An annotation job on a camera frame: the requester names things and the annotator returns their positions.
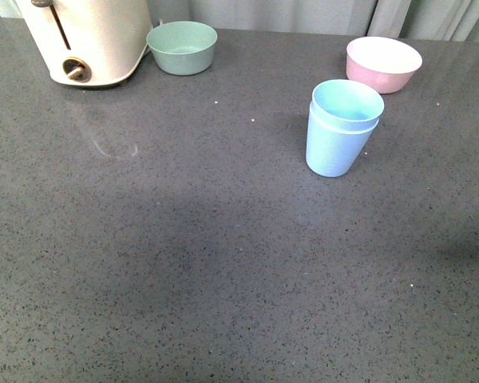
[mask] cup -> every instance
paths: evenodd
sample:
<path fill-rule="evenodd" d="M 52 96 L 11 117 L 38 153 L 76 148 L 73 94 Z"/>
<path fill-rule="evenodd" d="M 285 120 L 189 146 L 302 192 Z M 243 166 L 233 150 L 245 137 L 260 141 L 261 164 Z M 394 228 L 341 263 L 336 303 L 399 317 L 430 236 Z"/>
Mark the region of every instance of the cup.
<path fill-rule="evenodd" d="M 385 105 L 367 85 L 330 80 L 315 87 L 307 129 L 307 165 L 320 176 L 339 177 L 354 163 Z"/>

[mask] plastic bowl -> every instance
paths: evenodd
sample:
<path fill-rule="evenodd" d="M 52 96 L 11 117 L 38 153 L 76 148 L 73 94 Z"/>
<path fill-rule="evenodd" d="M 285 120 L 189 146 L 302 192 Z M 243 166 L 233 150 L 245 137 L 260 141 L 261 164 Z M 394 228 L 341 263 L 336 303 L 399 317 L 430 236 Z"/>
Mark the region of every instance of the plastic bowl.
<path fill-rule="evenodd" d="M 168 22 L 147 35 L 147 44 L 158 66 L 167 73 L 188 76 L 212 63 L 218 35 L 199 22 Z"/>
<path fill-rule="evenodd" d="M 346 51 L 347 77 L 382 94 L 402 89 L 422 65 L 417 50 L 392 38 L 357 38 Z"/>

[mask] quartz countertop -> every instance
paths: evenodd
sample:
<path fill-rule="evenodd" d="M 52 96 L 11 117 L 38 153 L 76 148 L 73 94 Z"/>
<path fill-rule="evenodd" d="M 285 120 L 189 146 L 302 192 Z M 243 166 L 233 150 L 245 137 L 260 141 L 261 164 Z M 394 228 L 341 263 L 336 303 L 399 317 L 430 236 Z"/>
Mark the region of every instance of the quartz countertop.
<path fill-rule="evenodd" d="M 353 37 L 60 85 L 0 20 L 0 381 L 479 382 L 479 43 L 407 41 L 350 171 L 305 162 Z"/>

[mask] curtain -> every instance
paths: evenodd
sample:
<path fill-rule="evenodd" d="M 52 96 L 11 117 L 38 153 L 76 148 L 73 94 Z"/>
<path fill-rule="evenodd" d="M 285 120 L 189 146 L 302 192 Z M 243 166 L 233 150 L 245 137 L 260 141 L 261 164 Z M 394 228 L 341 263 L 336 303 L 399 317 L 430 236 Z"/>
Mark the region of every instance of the curtain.
<path fill-rule="evenodd" d="M 2 17 L 21 17 L 15 1 L 29 0 L 0 0 Z M 479 0 L 148 0 L 148 4 L 154 25 L 160 19 L 195 20 L 242 30 L 479 41 Z"/>

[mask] pink bowl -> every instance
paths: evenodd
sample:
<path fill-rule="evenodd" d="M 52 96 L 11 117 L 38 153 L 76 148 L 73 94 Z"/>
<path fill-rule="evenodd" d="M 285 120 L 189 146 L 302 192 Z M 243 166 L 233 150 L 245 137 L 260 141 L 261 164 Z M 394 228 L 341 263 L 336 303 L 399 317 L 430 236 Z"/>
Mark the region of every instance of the pink bowl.
<path fill-rule="evenodd" d="M 392 38 L 357 38 L 346 51 L 347 77 L 381 94 L 402 89 L 422 65 L 417 50 Z"/>

